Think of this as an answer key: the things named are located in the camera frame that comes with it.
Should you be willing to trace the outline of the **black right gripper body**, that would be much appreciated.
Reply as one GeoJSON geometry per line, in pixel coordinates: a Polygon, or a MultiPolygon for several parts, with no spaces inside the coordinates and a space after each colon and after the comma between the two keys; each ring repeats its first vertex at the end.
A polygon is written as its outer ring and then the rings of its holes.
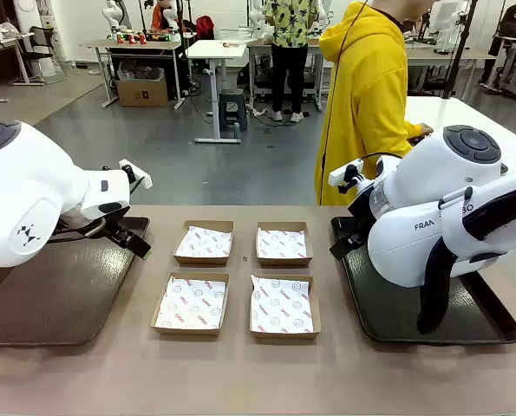
{"type": "Polygon", "coordinates": [[[363,245],[367,242],[373,226],[373,214],[369,203],[353,203],[349,207],[349,212],[354,219],[354,228],[350,233],[349,241],[353,245],[363,245]]]}

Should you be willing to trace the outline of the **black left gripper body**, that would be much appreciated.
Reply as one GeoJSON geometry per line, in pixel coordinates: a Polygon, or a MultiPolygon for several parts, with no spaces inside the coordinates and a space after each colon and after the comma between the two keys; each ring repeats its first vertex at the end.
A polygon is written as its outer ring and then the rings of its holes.
{"type": "Polygon", "coordinates": [[[132,232],[117,221],[107,219],[103,227],[103,236],[114,244],[127,244],[131,239],[132,232]]]}

